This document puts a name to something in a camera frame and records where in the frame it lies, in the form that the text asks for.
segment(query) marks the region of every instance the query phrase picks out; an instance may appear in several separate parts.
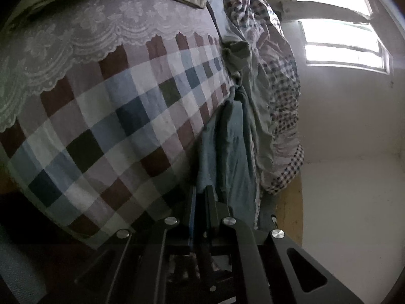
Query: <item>screw head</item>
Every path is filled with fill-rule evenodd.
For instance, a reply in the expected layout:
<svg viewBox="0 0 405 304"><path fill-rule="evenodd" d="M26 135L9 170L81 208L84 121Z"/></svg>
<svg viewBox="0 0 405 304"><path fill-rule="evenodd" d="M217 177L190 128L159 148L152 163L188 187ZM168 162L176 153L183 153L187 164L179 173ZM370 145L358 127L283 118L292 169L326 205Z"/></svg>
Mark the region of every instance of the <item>screw head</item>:
<svg viewBox="0 0 405 304"><path fill-rule="evenodd" d="M279 229L275 229L271 231L271 236L276 238L276 239L282 239L284 238L284 231L283 230L279 230Z"/></svg>
<svg viewBox="0 0 405 304"><path fill-rule="evenodd" d="M174 225L174 224L177 224L177 218L176 218L176 217L173 217L173 216L167 217L167 218L165 219L165 223L166 223L167 225Z"/></svg>
<svg viewBox="0 0 405 304"><path fill-rule="evenodd" d="M233 217L225 217L225 218L222 220L222 222L223 222L225 225L232 226L232 225L235 225L236 219L233 218Z"/></svg>
<svg viewBox="0 0 405 304"><path fill-rule="evenodd" d="M125 238L129 237L129 231L126 229L121 229L121 230L118 230L115 235L117 236L118 239L125 239Z"/></svg>

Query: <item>gray cloth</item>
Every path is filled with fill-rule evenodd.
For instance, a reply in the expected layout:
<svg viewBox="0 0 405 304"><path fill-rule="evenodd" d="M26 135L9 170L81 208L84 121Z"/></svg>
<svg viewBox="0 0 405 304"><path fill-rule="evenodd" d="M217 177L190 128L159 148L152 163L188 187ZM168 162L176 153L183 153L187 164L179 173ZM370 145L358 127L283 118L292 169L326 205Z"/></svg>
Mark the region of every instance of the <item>gray cloth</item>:
<svg viewBox="0 0 405 304"><path fill-rule="evenodd" d="M230 97L204 128L199 145L197 191L202 193L212 185L217 200L232 207L234 217L254 227L256 183L247 103L243 87L232 87Z"/></svg>
<svg viewBox="0 0 405 304"><path fill-rule="evenodd" d="M11 243L1 225L0 275L20 304L38 303L47 293L43 277L38 274L31 261Z"/></svg>

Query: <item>crumpled sheet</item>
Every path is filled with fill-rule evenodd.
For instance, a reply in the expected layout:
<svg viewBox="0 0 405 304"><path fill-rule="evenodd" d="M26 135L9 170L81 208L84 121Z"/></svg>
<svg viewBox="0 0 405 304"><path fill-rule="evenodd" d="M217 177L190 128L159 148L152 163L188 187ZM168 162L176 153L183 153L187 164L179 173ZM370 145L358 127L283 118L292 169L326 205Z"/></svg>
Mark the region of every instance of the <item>crumpled sheet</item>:
<svg viewBox="0 0 405 304"><path fill-rule="evenodd" d="M246 53L233 56L224 49L230 73L239 79L249 97L256 144L260 185L271 195L285 188L299 172L304 152L298 136L300 83L290 45L278 17L266 0L208 0L221 41L226 47L236 42L250 50L241 58L245 66L238 74L229 67Z"/></svg>

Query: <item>wooden floor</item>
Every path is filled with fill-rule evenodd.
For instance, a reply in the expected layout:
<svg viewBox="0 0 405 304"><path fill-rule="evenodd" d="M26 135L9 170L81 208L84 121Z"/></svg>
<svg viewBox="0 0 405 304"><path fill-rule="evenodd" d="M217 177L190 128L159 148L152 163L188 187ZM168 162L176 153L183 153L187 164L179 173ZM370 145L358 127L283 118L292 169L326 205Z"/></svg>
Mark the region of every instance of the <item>wooden floor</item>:
<svg viewBox="0 0 405 304"><path fill-rule="evenodd" d="M278 226L296 243L302 245L304 212L301 175L295 177L278 196L276 208Z"/></svg>

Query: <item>checkered blanket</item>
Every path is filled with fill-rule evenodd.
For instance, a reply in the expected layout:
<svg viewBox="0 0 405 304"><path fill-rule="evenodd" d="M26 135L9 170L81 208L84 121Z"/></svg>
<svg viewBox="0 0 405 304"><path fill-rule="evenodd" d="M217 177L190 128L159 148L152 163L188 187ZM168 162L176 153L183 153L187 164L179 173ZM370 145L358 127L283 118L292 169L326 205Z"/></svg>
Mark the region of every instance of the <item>checkered blanket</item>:
<svg viewBox="0 0 405 304"><path fill-rule="evenodd" d="M96 248L184 200L196 138L231 85L218 37L122 44L29 97L0 133L0 159L40 211Z"/></svg>
<svg viewBox="0 0 405 304"><path fill-rule="evenodd" d="M266 0L224 0L224 10L258 63L254 76L260 81L253 91L260 94L250 97L251 105L260 106L255 111L260 119L256 122L261 137L257 140L260 184L275 195L293 180L304 160L297 128L297 66L280 21ZM271 163L262 157L271 157Z"/></svg>

